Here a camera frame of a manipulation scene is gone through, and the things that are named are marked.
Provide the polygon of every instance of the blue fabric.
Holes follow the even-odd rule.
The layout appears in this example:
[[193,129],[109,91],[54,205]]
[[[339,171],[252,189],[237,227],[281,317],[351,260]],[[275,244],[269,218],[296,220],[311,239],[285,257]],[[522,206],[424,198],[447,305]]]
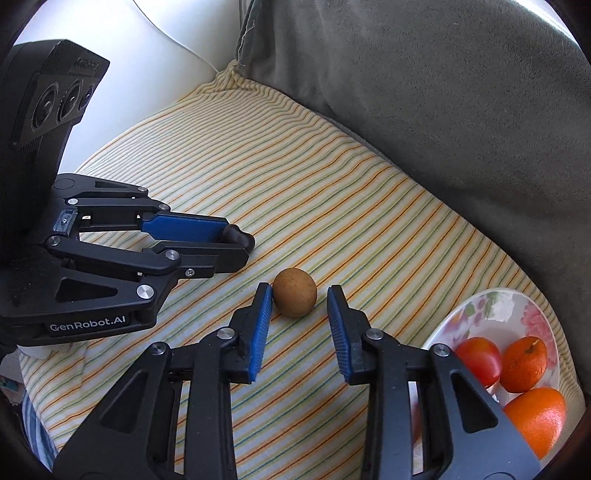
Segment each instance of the blue fabric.
[[22,399],[22,419],[25,424],[25,433],[31,445],[31,450],[37,458],[49,470],[53,468],[53,462],[57,456],[57,449],[53,441],[49,438],[45,427],[37,417],[33,404],[27,392]]

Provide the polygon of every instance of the gray fabric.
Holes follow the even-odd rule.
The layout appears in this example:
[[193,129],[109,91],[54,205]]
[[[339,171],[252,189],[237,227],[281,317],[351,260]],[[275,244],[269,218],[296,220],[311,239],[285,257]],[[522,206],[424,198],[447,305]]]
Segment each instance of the gray fabric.
[[241,73],[356,132],[503,247],[591,391],[591,68],[509,0],[255,0]]

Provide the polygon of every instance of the white wall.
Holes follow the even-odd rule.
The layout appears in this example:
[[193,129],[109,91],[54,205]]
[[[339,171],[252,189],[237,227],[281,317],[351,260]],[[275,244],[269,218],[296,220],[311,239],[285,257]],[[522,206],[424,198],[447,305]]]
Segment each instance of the white wall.
[[[160,29],[218,70],[233,58],[238,0],[137,0]],[[203,60],[159,32],[132,0],[48,0],[17,43],[67,38],[111,61],[60,171],[73,171],[102,145],[213,79]]]

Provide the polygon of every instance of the triangular cutout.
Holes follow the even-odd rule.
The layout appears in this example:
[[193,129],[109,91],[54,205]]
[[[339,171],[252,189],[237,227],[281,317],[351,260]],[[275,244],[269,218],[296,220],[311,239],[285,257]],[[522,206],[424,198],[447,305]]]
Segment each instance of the triangular cutout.
[[102,414],[100,424],[117,432],[132,432],[138,421],[139,406],[147,383],[148,372],[137,373]]
[[117,295],[116,288],[64,278],[57,290],[56,301],[63,303],[66,301],[105,299],[115,295]]
[[127,185],[120,185],[112,181],[96,180],[95,188],[97,189],[126,189]]
[[462,427],[466,433],[476,433],[496,427],[498,424],[496,416],[463,376],[452,374],[452,385],[460,408]]

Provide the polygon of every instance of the camera lens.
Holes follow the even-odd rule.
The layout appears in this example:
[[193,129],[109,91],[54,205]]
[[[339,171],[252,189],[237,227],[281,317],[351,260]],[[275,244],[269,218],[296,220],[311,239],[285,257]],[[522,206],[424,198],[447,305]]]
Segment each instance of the camera lens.
[[61,100],[60,111],[57,113],[57,121],[61,122],[65,117],[70,115],[78,103],[78,97],[80,96],[80,85],[82,83],[77,80],[75,81]]
[[82,100],[80,100],[80,104],[78,105],[78,110],[82,110],[83,108],[86,107],[86,105],[88,105],[88,102],[90,102],[90,97],[92,97],[93,91],[94,91],[94,85],[90,85],[88,87],[88,90],[86,91],[86,93],[84,95],[82,95]]
[[47,120],[56,103],[56,97],[57,84],[54,83],[43,92],[43,95],[41,95],[41,98],[37,102],[37,106],[33,112],[33,128],[39,128]]

